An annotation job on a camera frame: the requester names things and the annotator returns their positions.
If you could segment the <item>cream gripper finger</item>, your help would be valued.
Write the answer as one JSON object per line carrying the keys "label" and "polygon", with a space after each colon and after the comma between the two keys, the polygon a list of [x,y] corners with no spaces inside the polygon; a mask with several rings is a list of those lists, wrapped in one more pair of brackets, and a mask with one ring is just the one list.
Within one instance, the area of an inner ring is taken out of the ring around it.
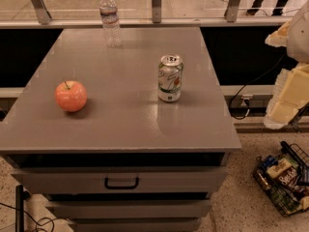
{"label": "cream gripper finger", "polygon": [[282,69],[267,105],[264,125],[271,130],[287,126],[308,102],[309,64],[297,64],[290,71]]}
{"label": "cream gripper finger", "polygon": [[280,46],[286,47],[290,24],[291,22],[288,21],[284,23],[282,26],[280,26],[276,31],[269,34],[267,38],[265,39],[265,43],[267,45],[274,46],[274,47],[280,47]]}

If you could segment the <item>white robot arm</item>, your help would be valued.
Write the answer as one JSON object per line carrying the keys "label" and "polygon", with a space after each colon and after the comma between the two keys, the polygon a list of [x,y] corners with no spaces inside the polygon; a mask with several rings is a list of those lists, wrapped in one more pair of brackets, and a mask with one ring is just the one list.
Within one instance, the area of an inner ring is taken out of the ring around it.
{"label": "white robot arm", "polygon": [[309,102],[309,1],[292,20],[267,36],[265,43],[284,46],[287,55],[297,61],[290,71],[277,75],[272,98],[267,105],[264,124],[272,130],[287,126]]}

